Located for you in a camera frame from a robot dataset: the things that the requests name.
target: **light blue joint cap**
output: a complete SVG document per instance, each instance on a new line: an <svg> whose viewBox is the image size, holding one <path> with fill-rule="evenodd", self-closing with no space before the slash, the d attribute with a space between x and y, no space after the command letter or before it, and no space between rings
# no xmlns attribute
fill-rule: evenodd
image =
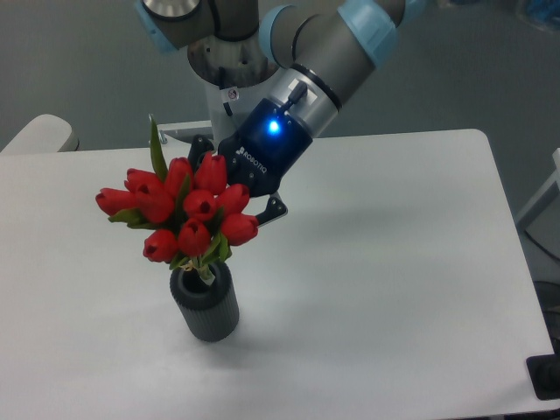
<svg viewBox="0 0 560 420"><path fill-rule="evenodd" d="M274 21L277 20L280 12L286 7L292 6L292 4L285 4L270 10L262 19L261 26L259 28L259 45L261 46L261 51L267 59L275 63L277 63L277 61L272 53L272 27L274 26Z"/></svg>
<svg viewBox="0 0 560 420"><path fill-rule="evenodd" d="M374 0L346 0L338 11L375 67L381 67L397 41L389 15Z"/></svg>
<svg viewBox="0 0 560 420"><path fill-rule="evenodd" d="M402 17L401 25L405 25L411 20L419 17L424 8L426 7L426 0L406 0L404 6L404 16Z"/></svg>
<svg viewBox="0 0 560 420"><path fill-rule="evenodd" d="M151 40L156 45L156 48L161 53L174 53L177 51L177 48L173 46L173 44L165 37L165 35L159 30L159 28L154 24L153 20L151 20L150 14L146 11L146 9L142 6L142 0L138 0L134 5L140 20L142 21L142 25L144 29L150 35Z"/></svg>

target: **cable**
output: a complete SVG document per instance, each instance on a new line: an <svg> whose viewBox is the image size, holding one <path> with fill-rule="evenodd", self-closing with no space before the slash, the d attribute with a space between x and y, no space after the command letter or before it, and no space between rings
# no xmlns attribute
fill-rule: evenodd
<svg viewBox="0 0 560 420"><path fill-rule="evenodd" d="M525 236L527 236L527 239L529 239L531 242L533 242L533 244L539 248L544 254L546 254L547 256L549 256L553 261L560 263L560 257L557 255L552 254L550 251L548 251L543 245L541 245L539 242L536 241L536 239L531 236L531 234L526 230L524 232Z"/></svg>

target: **green leaf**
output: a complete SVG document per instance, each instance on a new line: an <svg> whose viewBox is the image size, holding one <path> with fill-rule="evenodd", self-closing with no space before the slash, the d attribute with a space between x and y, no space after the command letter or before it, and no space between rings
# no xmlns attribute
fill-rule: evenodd
<svg viewBox="0 0 560 420"><path fill-rule="evenodd" d="M219 259L220 259L220 258L219 258L216 254L211 254L211 255L209 255L209 256L205 256L205 257L202 259L202 265L211 264L211 263L213 263L213 262L215 262L215 261L218 261Z"/></svg>
<svg viewBox="0 0 560 420"><path fill-rule="evenodd" d="M161 182L167 178L167 164L165 163L164 153L161 150L161 143L159 142L158 125L154 117L150 115L151 121L151 137L150 137L150 156L151 165L154 172Z"/></svg>
<svg viewBox="0 0 560 420"><path fill-rule="evenodd" d="M221 239L220 236L217 234L212 239L212 242L210 242L210 247L208 247L208 250L202 256L202 264L203 265L209 264L207 259L209 259L210 257L217 256L218 251L219 251L218 246L220 245L220 239Z"/></svg>
<svg viewBox="0 0 560 420"><path fill-rule="evenodd" d="M177 200L175 201L175 220L178 224L185 221L185 211L183 210L183 201L185 201L186 196L191 191L191 177L186 176L183 180L183 184L178 190Z"/></svg>
<svg viewBox="0 0 560 420"><path fill-rule="evenodd" d="M220 207L216 211L213 218L205 223L206 229L208 229L208 232L210 232L210 235L217 236L223 220L224 220L224 206Z"/></svg>
<svg viewBox="0 0 560 420"><path fill-rule="evenodd" d="M185 265L188 262L189 257L184 256L183 254L178 252L169 263L169 270L175 270L176 268L180 267L181 265Z"/></svg>
<svg viewBox="0 0 560 420"><path fill-rule="evenodd" d="M127 225L140 225L146 223L147 220L139 208L127 208L110 216L108 221L111 223L122 222Z"/></svg>
<svg viewBox="0 0 560 420"><path fill-rule="evenodd" d="M148 229L148 230L158 230L159 228L161 228L161 226L157 225L156 223L140 223L139 225L127 224L127 227L131 229Z"/></svg>
<svg viewBox="0 0 560 420"><path fill-rule="evenodd" d="M226 236L222 232L220 232L220 250L218 252L220 260L223 262L226 261L226 259L228 258L228 253L231 252L228 245L228 238L226 238Z"/></svg>

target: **white chair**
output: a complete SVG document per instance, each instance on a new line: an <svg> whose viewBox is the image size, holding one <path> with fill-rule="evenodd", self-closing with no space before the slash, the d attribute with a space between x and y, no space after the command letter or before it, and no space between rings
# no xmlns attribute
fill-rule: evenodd
<svg viewBox="0 0 560 420"><path fill-rule="evenodd" d="M0 156L76 151L80 145L72 126L55 115L39 115L0 151Z"/></svg>

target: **green stem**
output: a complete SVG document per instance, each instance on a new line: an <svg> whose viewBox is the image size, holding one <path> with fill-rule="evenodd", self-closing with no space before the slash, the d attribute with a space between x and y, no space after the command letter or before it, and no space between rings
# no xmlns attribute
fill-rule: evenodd
<svg viewBox="0 0 560 420"><path fill-rule="evenodd" d="M210 267L208 267L208 265L203 265L202 267L199 266L198 272L200 278L205 282L214 280L214 274L212 274L212 271L210 271Z"/></svg>

